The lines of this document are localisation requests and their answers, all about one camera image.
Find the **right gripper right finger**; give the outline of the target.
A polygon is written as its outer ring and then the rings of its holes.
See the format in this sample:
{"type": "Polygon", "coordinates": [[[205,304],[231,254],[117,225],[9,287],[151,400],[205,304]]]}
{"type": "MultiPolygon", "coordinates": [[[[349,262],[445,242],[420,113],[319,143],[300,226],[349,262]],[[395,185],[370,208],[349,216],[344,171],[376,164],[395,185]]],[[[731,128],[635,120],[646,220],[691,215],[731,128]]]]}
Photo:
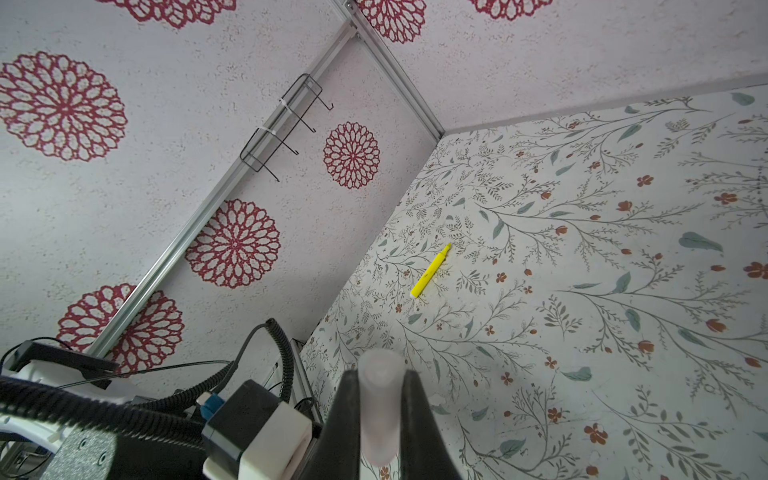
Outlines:
{"type": "Polygon", "coordinates": [[[402,479],[461,479],[446,449],[417,372],[404,374],[400,400],[402,479]]]}

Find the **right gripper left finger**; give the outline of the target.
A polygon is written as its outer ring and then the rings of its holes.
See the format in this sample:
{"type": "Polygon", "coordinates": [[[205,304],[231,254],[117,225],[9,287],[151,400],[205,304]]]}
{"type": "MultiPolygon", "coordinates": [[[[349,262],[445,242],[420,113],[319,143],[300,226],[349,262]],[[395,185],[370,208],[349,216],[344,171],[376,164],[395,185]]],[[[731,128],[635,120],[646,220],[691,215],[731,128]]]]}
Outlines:
{"type": "Polygon", "coordinates": [[[360,478],[361,401],[356,370],[343,373],[320,437],[299,479],[360,478]]]}

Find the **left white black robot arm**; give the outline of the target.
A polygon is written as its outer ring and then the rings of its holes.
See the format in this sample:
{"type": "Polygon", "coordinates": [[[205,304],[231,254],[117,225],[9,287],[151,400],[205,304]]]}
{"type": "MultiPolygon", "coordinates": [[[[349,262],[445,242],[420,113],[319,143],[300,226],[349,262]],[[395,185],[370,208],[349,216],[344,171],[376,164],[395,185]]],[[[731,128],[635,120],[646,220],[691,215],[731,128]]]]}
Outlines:
{"type": "Polygon", "coordinates": [[[116,362],[31,339],[1,358],[1,430],[51,453],[45,479],[200,479],[201,391],[151,399],[116,362]]]}

